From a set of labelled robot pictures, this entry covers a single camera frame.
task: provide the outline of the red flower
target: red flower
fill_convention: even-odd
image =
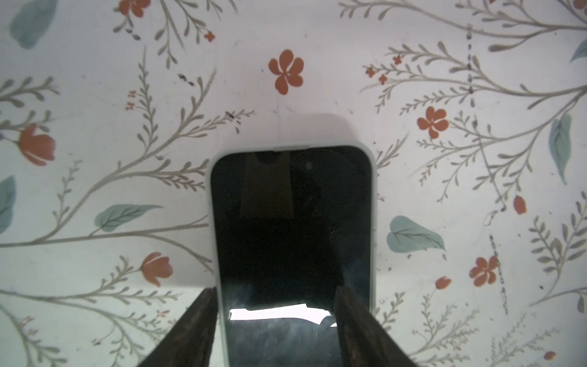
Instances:
[[[21,132],[21,138],[18,141],[18,147],[22,155],[37,166],[47,165],[44,160],[54,160],[53,152],[55,151],[55,141],[49,135],[33,136],[36,130],[36,124],[30,124]]]
[[[544,355],[544,359],[546,359],[547,361],[552,361],[554,359],[554,357],[556,357],[556,353],[553,351],[546,352]]]
[[[439,278],[436,281],[436,289],[446,289],[451,283],[452,280],[448,279],[447,277]]]
[[[281,53],[279,65],[276,59],[271,59],[269,61],[269,70],[273,74],[279,75],[275,81],[275,89],[282,95],[288,94],[288,84],[292,87],[299,87],[303,84],[302,76],[299,75],[303,70],[303,60],[301,58],[295,58],[294,60],[294,53],[291,50],[285,50]]]
[[[575,9],[583,10],[587,7],[587,0],[575,0],[573,6]]]
[[[151,4],[151,0],[121,0],[118,4],[120,13],[122,15],[129,14],[129,8],[133,11],[133,14],[138,17],[143,17],[143,9]]]
[[[214,33],[212,33],[212,31],[208,31],[208,33],[206,33],[204,38],[206,38],[208,40],[208,42],[212,42],[214,40],[214,38],[216,38],[216,36],[214,35]]]
[[[514,209],[520,215],[526,213],[526,201],[524,201],[523,197],[516,196],[514,198]]]
[[[487,282],[487,284],[493,284],[497,280],[497,276],[493,272],[493,270],[497,269],[497,265],[499,264],[497,257],[492,256],[489,259],[489,264],[487,264],[487,260],[483,257],[477,259],[477,266],[471,269],[469,272],[469,277],[476,278],[474,281],[475,287],[480,287]]]
[[[446,117],[446,111],[440,109],[438,111],[434,110],[434,107],[430,106],[426,110],[426,118],[423,119],[420,117],[418,119],[418,127],[420,130],[428,129],[428,134],[430,134],[431,139],[436,139],[439,136],[439,132],[445,131],[448,129],[448,121],[444,120]]]
[[[169,258],[167,256],[159,256],[161,256],[160,252],[154,252],[147,256],[141,265],[141,271],[147,282],[158,287],[161,284],[157,278],[169,278],[173,274],[173,268],[169,264]]]

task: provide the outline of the teal leaf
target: teal leaf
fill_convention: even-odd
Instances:
[[[118,226],[139,218],[151,209],[162,208],[158,205],[116,204],[96,216],[94,224],[99,230],[112,232]]]
[[[58,0],[33,0],[21,7],[10,23],[10,37],[24,49],[31,49],[49,28]]]
[[[16,199],[14,176],[0,182],[0,233],[3,233],[12,222],[12,206]]]
[[[571,120],[572,118],[568,114],[564,114],[560,120],[554,120],[548,138],[552,159],[554,159],[558,174],[565,185],[565,168],[571,158]]]
[[[412,252],[426,248],[444,249],[444,240],[413,220],[397,216],[389,224],[391,233],[387,235],[387,245],[393,252]]]
[[[569,62],[573,62],[578,58],[587,58],[587,39],[581,42],[579,47],[577,47],[577,50],[575,50],[575,53],[573,54],[573,57],[571,57],[571,61]]]

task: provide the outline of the phone screen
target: phone screen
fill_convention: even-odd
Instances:
[[[211,173],[231,367],[342,366],[336,287],[371,297],[372,165],[335,146],[229,154]]]

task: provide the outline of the painted leaf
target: painted leaf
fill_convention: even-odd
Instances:
[[[568,258],[567,260],[568,260],[568,261],[570,261],[570,260],[574,260],[574,259],[578,258],[579,256],[581,256],[582,254],[584,254],[584,253],[585,253],[585,251],[587,251],[587,250],[580,250],[580,251],[577,251],[577,252],[575,252],[574,254],[572,254],[571,256],[569,256],[569,258]]]
[[[118,226],[139,218],[151,209],[162,208],[158,205],[116,204],[96,216],[96,227],[104,232],[112,232]]]
[[[584,314],[585,313],[585,299],[582,295],[579,295],[579,302],[577,303],[577,311]]]
[[[12,206],[16,199],[14,176],[0,182],[0,233],[3,233],[12,222]]]
[[[24,49],[31,49],[49,28],[58,0],[33,0],[21,7],[10,23],[10,37]]]
[[[432,232],[413,220],[397,216],[389,224],[391,229],[387,235],[387,245],[393,252],[412,252],[426,248],[444,248],[444,240],[436,232]]]
[[[571,61],[569,62],[573,62],[574,60],[577,60],[579,58],[587,58],[587,39],[581,42],[579,47],[577,47],[577,50],[575,51],[573,57],[571,57]]]
[[[560,120],[554,120],[548,139],[552,159],[554,159],[558,174],[565,185],[565,168],[571,158],[571,120],[572,118],[568,114],[564,114]]]

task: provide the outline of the floral wallpaper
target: floral wallpaper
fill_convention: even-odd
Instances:
[[[2,365],[136,366],[214,285],[209,159],[315,113],[373,150],[418,365],[587,363],[586,1],[0,7]]]

